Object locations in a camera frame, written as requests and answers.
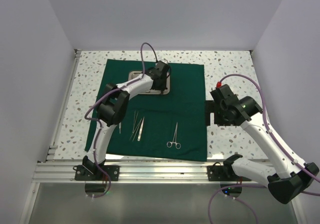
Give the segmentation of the dark green surgical cloth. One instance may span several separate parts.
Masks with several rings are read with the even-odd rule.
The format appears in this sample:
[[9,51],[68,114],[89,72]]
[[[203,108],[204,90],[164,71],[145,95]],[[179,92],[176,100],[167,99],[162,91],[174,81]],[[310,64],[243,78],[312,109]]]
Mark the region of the dark green surgical cloth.
[[[137,61],[108,61],[98,99],[102,97],[109,83],[126,82],[127,72],[136,67]],[[137,95],[130,99],[127,112],[114,130],[106,154],[168,158],[188,161],[206,161],[207,126],[205,125],[205,77],[204,67],[197,64],[169,64],[170,92],[166,95]],[[138,111],[136,126],[144,117],[141,140],[130,140],[133,133],[134,112]],[[177,142],[167,148],[172,141],[175,125],[178,123]],[[96,131],[96,122],[91,121],[86,150],[89,151]]]

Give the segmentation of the thin steel tweezers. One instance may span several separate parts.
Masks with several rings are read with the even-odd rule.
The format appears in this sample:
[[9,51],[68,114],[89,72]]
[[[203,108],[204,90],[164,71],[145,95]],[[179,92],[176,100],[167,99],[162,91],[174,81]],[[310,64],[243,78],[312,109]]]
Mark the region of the thin steel tweezers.
[[136,127],[136,122],[137,122],[138,114],[139,114],[138,111],[135,111],[135,113],[134,113],[134,119],[133,119],[133,120],[134,120],[134,121],[133,121],[133,122],[134,122],[134,123],[133,123],[133,124],[134,124],[134,125],[133,125],[133,130],[134,130],[135,127]]
[[143,120],[143,119],[141,119],[141,120],[139,121],[139,123],[137,124],[137,126],[136,126],[135,129],[133,130],[133,133],[132,133],[132,135],[131,135],[131,137],[130,137],[130,140],[131,140],[131,139],[134,140],[134,138],[135,138],[135,136],[136,136],[136,134],[137,134],[137,131],[138,131],[138,129],[140,128],[140,125],[141,125],[142,120]]

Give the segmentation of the steel ring-handle hemostat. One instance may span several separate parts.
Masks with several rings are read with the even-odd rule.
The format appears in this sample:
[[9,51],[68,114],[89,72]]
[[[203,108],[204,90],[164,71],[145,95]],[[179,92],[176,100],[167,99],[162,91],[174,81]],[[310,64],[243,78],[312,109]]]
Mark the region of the steel ring-handle hemostat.
[[173,136],[172,141],[168,141],[166,146],[167,146],[167,148],[171,148],[171,147],[175,146],[176,149],[180,149],[180,148],[181,148],[181,144],[177,142],[178,123],[176,123],[175,130],[174,130],[174,131],[175,131],[175,132],[174,132],[174,134],[173,134],[174,136]]

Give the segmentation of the wide steel tweezers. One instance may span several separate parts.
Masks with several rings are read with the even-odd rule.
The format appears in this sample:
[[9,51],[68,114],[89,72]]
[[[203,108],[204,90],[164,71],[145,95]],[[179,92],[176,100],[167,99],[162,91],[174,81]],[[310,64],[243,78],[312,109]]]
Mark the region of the wide steel tweezers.
[[145,118],[143,117],[142,120],[141,120],[141,123],[140,123],[140,126],[139,126],[139,129],[138,129],[138,137],[137,137],[137,141],[140,141],[141,140],[141,135],[142,135],[142,131],[143,131],[143,125],[144,125],[144,120]]

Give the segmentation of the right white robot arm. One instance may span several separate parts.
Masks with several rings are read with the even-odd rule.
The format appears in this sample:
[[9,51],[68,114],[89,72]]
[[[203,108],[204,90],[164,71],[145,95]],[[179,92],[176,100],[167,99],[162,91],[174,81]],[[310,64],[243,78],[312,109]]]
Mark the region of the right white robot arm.
[[313,162],[306,163],[273,131],[270,123],[264,122],[262,107],[254,98],[239,99],[229,85],[221,83],[210,94],[213,100],[206,101],[205,107],[213,113],[214,123],[241,127],[272,164],[266,166],[233,154],[222,164],[207,167],[210,181],[233,181],[243,177],[267,187],[282,204],[287,204],[311,185],[312,176],[319,173],[318,166]]

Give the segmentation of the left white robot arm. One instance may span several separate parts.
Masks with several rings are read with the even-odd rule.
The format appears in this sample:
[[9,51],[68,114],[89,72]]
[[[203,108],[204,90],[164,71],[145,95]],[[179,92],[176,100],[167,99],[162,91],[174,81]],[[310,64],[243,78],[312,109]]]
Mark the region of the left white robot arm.
[[130,99],[144,92],[154,90],[162,93],[166,90],[172,68],[169,64],[158,61],[154,67],[146,69],[143,66],[142,70],[142,73],[129,81],[107,84],[102,97],[85,114],[84,118],[95,121],[97,126],[82,164],[73,168],[76,181],[115,180],[104,164],[114,130],[123,121]]

